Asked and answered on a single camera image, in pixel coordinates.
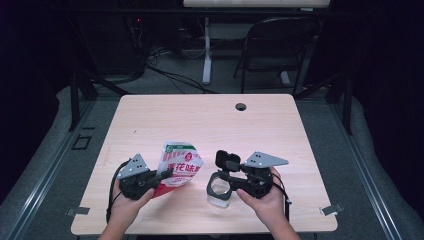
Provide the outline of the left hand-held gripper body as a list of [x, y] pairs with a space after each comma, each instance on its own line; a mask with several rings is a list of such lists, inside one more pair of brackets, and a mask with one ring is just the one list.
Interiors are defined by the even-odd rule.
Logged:
[[146, 193], [147, 180], [151, 177], [152, 171], [140, 154], [130, 158], [117, 175], [122, 194], [132, 200], [139, 200]]

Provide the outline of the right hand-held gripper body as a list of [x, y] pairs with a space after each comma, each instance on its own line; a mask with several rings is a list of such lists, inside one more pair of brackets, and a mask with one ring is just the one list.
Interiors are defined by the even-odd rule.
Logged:
[[273, 186], [271, 167], [288, 164], [286, 159], [255, 151], [240, 165], [247, 176], [247, 186], [243, 190], [258, 199], [266, 196]]

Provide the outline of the pink and white plastic bag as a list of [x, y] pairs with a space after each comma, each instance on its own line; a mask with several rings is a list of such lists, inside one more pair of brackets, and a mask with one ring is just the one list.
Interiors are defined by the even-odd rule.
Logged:
[[157, 168], [157, 176], [172, 170], [160, 181], [153, 197], [167, 194], [190, 182], [204, 164], [197, 149], [187, 142], [166, 141]]

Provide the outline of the clear container with black lid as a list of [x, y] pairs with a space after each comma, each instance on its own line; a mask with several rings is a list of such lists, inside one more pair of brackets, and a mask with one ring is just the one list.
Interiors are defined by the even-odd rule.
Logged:
[[240, 157], [234, 153], [228, 153], [224, 150], [216, 152], [215, 165], [217, 170], [210, 176], [206, 187], [207, 201], [210, 204], [221, 208], [229, 206], [232, 189], [228, 180], [231, 170], [227, 164], [239, 164], [240, 161]]

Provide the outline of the person's right hand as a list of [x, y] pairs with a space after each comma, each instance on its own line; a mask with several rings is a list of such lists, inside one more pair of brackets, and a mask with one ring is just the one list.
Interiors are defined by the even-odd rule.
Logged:
[[274, 167], [271, 167], [270, 170], [275, 186], [271, 188], [266, 196], [257, 199], [250, 196], [242, 189], [238, 189], [236, 193], [245, 204], [254, 210], [259, 220], [271, 233], [287, 232], [290, 224], [284, 214], [284, 195], [278, 189], [278, 187], [281, 186], [278, 180], [280, 174]]

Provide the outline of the person's left hand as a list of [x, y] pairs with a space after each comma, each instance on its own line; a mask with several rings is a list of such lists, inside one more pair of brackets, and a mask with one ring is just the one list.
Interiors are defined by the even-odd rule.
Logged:
[[152, 198], [154, 192], [154, 189], [149, 189], [140, 199], [132, 200], [122, 195], [119, 181], [116, 180], [113, 188], [113, 204], [108, 226], [114, 231], [125, 232], [137, 218], [140, 209]]

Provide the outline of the grey tape piece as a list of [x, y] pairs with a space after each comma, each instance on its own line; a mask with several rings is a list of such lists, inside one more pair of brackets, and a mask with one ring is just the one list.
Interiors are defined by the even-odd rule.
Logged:
[[68, 208], [66, 211], [67, 216], [75, 217], [76, 215], [87, 215], [90, 209], [87, 207]]
[[320, 212], [325, 215], [337, 215], [339, 212], [343, 211], [344, 207], [341, 204], [330, 205], [320, 209]]

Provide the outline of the black tape square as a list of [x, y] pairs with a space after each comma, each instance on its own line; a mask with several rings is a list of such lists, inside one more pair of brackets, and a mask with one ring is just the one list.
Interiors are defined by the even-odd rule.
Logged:
[[91, 136], [83, 136], [79, 134], [72, 144], [72, 150], [86, 150], [91, 142]]

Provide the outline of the black metal stand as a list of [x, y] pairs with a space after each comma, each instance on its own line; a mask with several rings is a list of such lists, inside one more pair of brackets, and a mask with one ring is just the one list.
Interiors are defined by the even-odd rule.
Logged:
[[69, 130], [73, 131], [80, 122], [79, 93], [89, 101], [95, 101], [98, 92], [94, 84], [98, 83], [120, 96], [128, 95], [129, 92], [107, 81], [103, 77], [94, 73], [83, 71], [76, 72], [70, 79], [70, 97], [71, 97], [71, 125]]
[[351, 135], [353, 81], [348, 73], [337, 73], [334, 76], [324, 79], [310, 87], [307, 87], [305, 90], [296, 93], [294, 98], [296, 100], [305, 98], [325, 86], [330, 87], [330, 90], [325, 96], [325, 100], [328, 104], [337, 104], [340, 98], [343, 98], [342, 126], [345, 131]]

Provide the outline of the white desk with white legs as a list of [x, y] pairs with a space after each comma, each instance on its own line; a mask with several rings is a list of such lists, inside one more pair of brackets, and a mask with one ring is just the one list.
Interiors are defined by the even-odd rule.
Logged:
[[224, 20], [217, 17], [204, 17], [205, 57], [203, 80], [206, 85], [211, 83], [212, 73], [212, 39], [241, 39], [253, 25], [250, 20], [232, 20], [235, 11], [241, 10], [300, 10], [313, 12], [329, 7], [331, 0], [183, 0], [183, 6], [189, 10], [232, 10], [233, 13]]

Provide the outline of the black folding chair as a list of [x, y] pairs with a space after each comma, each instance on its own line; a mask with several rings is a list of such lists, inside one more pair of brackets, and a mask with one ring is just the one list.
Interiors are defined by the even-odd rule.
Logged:
[[255, 23], [247, 32], [233, 77], [242, 72], [240, 91], [244, 92], [246, 73], [296, 71], [292, 93], [296, 92], [306, 47], [320, 33], [320, 23], [311, 17], [271, 17]]

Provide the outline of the dark computer tower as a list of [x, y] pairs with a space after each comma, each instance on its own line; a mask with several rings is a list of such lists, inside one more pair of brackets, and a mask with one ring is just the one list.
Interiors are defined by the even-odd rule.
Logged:
[[145, 72], [133, 32], [123, 16], [80, 15], [76, 17], [83, 41], [99, 75], [127, 75], [133, 79]]

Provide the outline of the aluminium floor rail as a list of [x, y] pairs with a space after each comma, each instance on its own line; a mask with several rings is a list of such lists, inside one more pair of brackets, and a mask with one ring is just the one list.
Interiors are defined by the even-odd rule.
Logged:
[[52, 127], [32, 157], [17, 183], [0, 204], [0, 240], [22, 240], [28, 226], [55, 181], [71, 145], [77, 138], [80, 125], [90, 114], [94, 101], [82, 104], [80, 119], [71, 125], [71, 107], [63, 103], [59, 107]]
[[344, 141], [349, 146], [350, 152], [353, 155], [353, 165], [357, 172], [357, 175], [361, 181], [361, 184], [367, 194], [367, 197], [371, 203], [373, 211], [381, 225], [381, 228], [386, 236], [387, 240], [403, 240], [399, 229], [397, 228], [392, 215], [389, 212], [387, 204], [382, 198], [382, 195], [377, 188], [374, 178], [369, 171], [369, 168], [365, 162], [365, 159], [360, 151], [360, 148], [353, 135], [350, 135], [345, 129], [342, 122], [342, 111], [337, 105], [330, 104], [329, 109], [336, 119], [336, 124], [344, 138]]

